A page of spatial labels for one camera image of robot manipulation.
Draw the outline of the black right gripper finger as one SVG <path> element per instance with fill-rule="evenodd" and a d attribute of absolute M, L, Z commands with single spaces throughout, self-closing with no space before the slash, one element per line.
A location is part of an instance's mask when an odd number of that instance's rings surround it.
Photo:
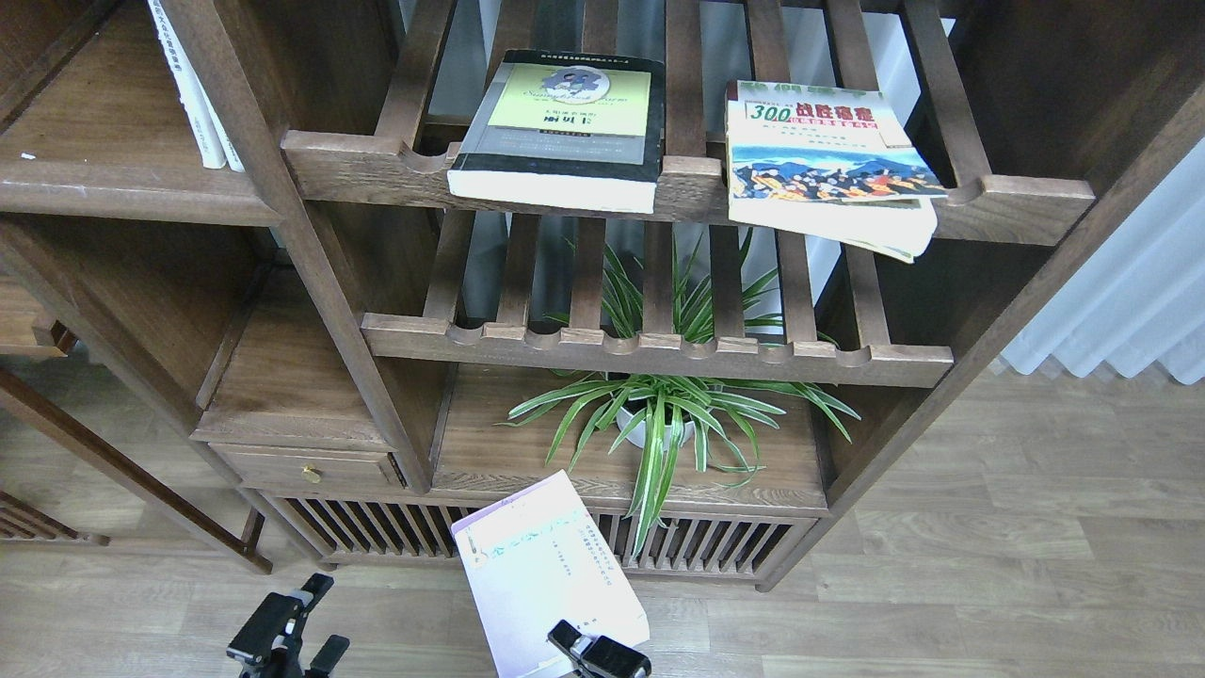
<path fill-rule="evenodd" d="M 576 677 L 651 677 L 651 660 L 611 637 L 590 637 L 569 621 L 557 621 L 547 639 L 571 664 Z"/>

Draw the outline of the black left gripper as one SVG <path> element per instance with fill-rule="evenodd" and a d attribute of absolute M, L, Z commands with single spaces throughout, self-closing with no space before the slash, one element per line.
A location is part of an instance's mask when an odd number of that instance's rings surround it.
<path fill-rule="evenodd" d="M 345 652 L 348 652 L 347 637 L 328 636 L 315 654 L 308 672 L 301 668 L 298 656 L 304 644 L 301 635 L 307 615 L 333 586 L 330 574 L 315 573 L 287 595 L 268 592 L 225 649 L 228 658 L 242 664 L 240 676 L 331 677 Z"/>

